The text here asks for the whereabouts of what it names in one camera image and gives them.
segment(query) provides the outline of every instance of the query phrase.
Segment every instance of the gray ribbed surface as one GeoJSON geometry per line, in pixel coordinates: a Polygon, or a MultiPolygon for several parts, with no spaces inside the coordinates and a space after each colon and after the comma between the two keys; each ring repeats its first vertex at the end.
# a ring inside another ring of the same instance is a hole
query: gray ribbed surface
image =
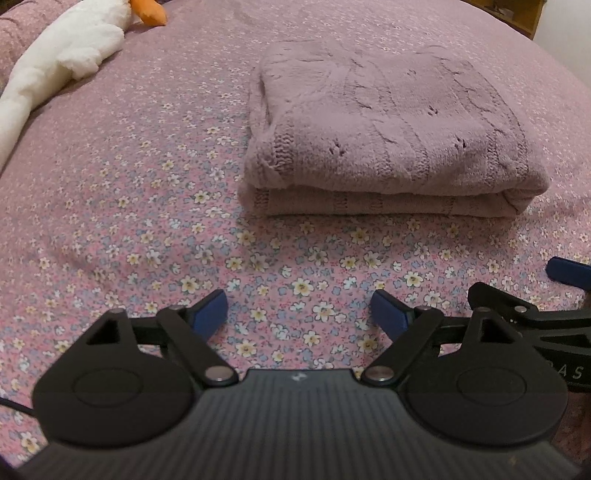
{"type": "Polygon", "coordinates": [[[27,480],[568,480],[578,468],[543,443],[512,453],[432,437],[390,390],[349,371],[251,371],[209,390],[163,437],[113,452],[51,445],[27,480]]]}

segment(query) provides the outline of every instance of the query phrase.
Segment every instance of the metal screw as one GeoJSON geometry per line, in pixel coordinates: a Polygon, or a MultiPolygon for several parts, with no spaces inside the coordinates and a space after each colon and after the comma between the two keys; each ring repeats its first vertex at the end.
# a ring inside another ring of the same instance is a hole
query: metal screw
{"type": "Polygon", "coordinates": [[[212,382],[225,382],[234,375],[234,370],[224,365],[215,365],[205,370],[205,376],[212,382]]]}
{"type": "Polygon", "coordinates": [[[394,378],[394,370],[385,365],[369,367],[364,373],[367,378],[375,382],[385,382],[394,378]]]}

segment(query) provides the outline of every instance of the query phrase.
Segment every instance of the blue gripper pad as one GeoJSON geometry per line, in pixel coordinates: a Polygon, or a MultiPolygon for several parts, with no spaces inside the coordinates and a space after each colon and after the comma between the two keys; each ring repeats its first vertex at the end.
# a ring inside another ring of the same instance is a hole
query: blue gripper pad
{"type": "Polygon", "coordinates": [[[186,319],[193,331],[203,340],[209,340],[228,318],[228,298],[221,290],[214,290],[207,297],[187,309],[186,319]]]}
{"type": "Polygon", "coordinates": [[[415,319],[414,309],[405,305],[384,290],[376,290],[369,302],[371,318],[395,341],[415,319]]]}
{"type": "Polygon", "coordinates": [[[550,280],[591,291],[591,265],[552,257],[546,265],[546,274],[550,280]]]}

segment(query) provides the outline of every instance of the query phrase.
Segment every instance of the triangular cutout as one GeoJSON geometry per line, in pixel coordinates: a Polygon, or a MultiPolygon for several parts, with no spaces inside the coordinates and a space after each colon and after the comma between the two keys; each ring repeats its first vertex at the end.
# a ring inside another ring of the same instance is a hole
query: triangular cutout
{"type": "Polygon", "coordinates": [[[590,348],[591,342],[587,335],[561,335],[561,336],[544,336],[540,337],[544,342],[559,343],[560,345],[578,346],[581,348],[590,348]]]}
{"type": "Polygon", "coordinates": [[[484,343],[513,343],[514,340],[505,333],[499,324],[493,319],[482,320],[482,336],[480,341],[484,343]]]}
{"type": "Polygon", "coordinates": [[[119,343],[119,327],[116,320],[107,320],[101,329],[96,332],[86,343],[88,345],[108,345],[119,343]]]}

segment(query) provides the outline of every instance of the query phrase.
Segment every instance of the pink quilted pillow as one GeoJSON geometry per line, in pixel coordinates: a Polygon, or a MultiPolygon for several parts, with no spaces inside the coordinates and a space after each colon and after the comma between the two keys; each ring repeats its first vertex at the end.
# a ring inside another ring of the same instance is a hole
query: pink quilted pillow
{"type": "Polygon", "coordinates": [[[0,15],[0,91],[14,64],[39,34],[79,0],[24,0],[0,15]]]}

